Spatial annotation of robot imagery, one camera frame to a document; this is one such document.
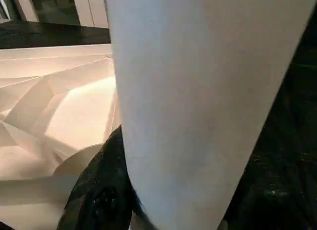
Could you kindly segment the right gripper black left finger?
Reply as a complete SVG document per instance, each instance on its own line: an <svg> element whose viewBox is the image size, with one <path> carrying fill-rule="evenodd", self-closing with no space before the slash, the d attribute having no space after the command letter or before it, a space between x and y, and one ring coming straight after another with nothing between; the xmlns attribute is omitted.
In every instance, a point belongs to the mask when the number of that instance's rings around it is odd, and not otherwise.
<svg viewBox="0 0 317 230"><path fill-rule="evenodd" d="M57 229L127 230L132 216L147 220L128 175L118 126L79 175Z"/></svg>

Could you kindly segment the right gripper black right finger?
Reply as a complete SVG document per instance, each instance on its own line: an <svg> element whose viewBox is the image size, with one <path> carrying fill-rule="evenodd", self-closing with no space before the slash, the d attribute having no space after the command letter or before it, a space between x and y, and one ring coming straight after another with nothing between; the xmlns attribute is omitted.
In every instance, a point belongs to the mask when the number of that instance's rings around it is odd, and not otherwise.
<svg viewBox="0 0 317 230"><path fill-rule="evenodd" d="M286 76L224 216L230 230L317 227L317 77Z"/></svg>

